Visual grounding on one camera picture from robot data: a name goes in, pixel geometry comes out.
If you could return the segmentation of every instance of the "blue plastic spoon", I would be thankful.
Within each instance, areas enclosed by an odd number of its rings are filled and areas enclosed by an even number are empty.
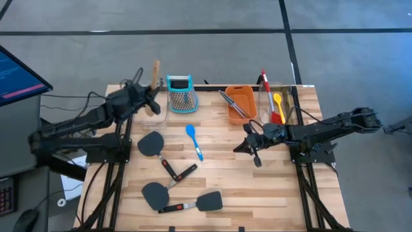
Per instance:
[[[200,161],[203,161],[203,155],[201,154],[200,148],[198,143],[196,142],[196,138],[194,137],[195,131],[194,131],[194,126],[192,124],[188,124],[186,126],[186,133],[188,136],[190,136],[193,140],[194,147],[196,148],[196,151],[198,152],[198,156]]]

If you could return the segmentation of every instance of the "orange plastic container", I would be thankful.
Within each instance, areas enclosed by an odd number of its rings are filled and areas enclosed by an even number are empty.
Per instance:
[[[232,107],[227,105],[229,114],[229,122],[233,124],[245,124],[250,119],[254,119],[257,115],[255,97],[253,89],[250,86],[229,86],[226,88],[225,93],[247,114],[250,115],[249,119],[243,119],[243,117]]]

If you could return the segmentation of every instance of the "spatula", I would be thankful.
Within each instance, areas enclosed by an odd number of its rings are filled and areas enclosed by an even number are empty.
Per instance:
[[[219,191],[204,194],[198,197],[195,203],[189,204],[177,204],[173,206],[166,206],[159,210],[159,213],[169,213],[174,211],[180,211],[184,209],[190,209],[197,207],[199,211],[214,211],[223,208],[223,202],[221,200],[221,194]]]
[[[147,157],[152,157],[155,155],[159,156],[160,161],[162,161],[163,167],[170,174],[173,180],[176,180],[178,176],[173,171],[169,162],[160,154],[161,150],[163,149],[164,143],[165,142],[162,135],[156,131],[153,131],[137,142],[137,148],[143,155]]]
[[[178,176],[178,180],[183,180],[196,168],[198,168],[198,166],[193,164],[190,168],[186,169]],[[179,181],[172,180],[167,187],[164,187],[157,182],[148,183],[142,189],[143,197],[153,210],[161,210],[167,206],[167,203],[169,203],[169,189],[171,189]]]

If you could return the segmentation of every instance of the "concrete floor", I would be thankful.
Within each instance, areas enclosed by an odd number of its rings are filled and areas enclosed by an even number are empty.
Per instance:
[[[412,28],[410,0],[285,2],[292,29]],[[282,28],[278,1],[13,0],[0,21],[0,31],[252,27]],[[358,106],[378,111],[384,124],[412,115],[412,34],[295,34],[293,39],[303,84],[317,87],[324,117]],[[284,34],[2,36],[0,43],[60,95],[104,94],[107,84],[132,77],[140,66],[148,82],[154,59],[162,62],[161,75],[191,73],[196,83],[252,84],[261,67],[274,82],[294,83]],[[84,102],[42,97],[42,104],[80,108]],[[61,121],[76,113],[43,108],[41,115]],[[411,137],[381,130],[337,142],[351,227],[410,231]],[[61,188],[58,176],[51,182],[51,191]],[[60,197],[51,198],[50,205]],[[51,207],[49,230],[69,229],[77,204]]]

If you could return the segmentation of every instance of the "yellow spoon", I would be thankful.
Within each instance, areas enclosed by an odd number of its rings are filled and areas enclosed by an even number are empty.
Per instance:
[[[282,107],[281,107],[282,97],[278,93],[275,93],[275,94],[273,94],[273,100],[276,101],[277,107],[279,107],[279,112],[280,112],[280,115],[281,115],[282,123],[285,124],[286,120],[285,120],[285,116],[283,115],[283,111],[282,111]]]

